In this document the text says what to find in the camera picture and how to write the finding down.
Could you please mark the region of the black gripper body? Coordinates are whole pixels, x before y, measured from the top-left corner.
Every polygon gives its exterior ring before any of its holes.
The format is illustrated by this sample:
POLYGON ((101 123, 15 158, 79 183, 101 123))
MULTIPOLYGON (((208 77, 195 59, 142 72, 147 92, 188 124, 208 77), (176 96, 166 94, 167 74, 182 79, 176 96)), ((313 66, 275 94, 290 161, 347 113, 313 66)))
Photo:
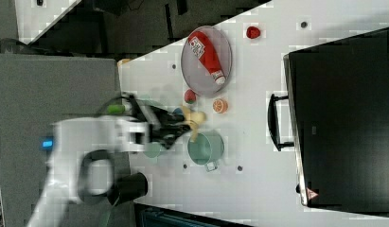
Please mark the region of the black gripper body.
POLYGON ((179 123, 173 123, 171 121, 171 115, 173 113, 167 111, 167 110, 161 110, 159 108, 156 108, 154 106, 151 106, 154 113, 158 117, 161 126, 159 128, 156 128, 152 131, 152 140, 154 142, 160 143, 164 148, 170 149, 176 140, 173 140, 170 136, 168 136, 169 129, 171 126, 177 126, 179 123))

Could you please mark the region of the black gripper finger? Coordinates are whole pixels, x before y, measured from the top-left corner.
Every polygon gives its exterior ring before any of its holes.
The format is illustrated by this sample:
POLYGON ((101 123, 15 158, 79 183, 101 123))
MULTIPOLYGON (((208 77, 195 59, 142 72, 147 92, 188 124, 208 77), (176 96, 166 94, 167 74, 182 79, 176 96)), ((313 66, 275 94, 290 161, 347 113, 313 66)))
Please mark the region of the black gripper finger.
POLYGON ((185 121, 185 117, 181 114, 172 114, 171 115, 171 121, 173 123, 179 123, 179 122, 184 122, 185 121))
POLYGON ((187 132, 191 132, 191 128, 187 124, 171 126, 168 136, 170 136, 173 140, 177 140, 187 132))

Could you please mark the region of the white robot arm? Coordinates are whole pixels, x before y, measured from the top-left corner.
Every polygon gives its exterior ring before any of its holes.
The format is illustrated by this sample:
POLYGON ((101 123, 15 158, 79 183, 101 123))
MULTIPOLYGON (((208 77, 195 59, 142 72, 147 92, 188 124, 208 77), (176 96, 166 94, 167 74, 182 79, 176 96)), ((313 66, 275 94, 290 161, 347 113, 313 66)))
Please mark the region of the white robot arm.
POLYGON ((147 104, 119 109, 53 124, 44 189, 27 227, 59 227, 71 202, 96 205, 108 200, 119 205, 145 196, 145 175, 118 177, 114 155, 146 152, 152 144, 170 149, 182 135, 198 129, 185 106, 180 114, 147 104))

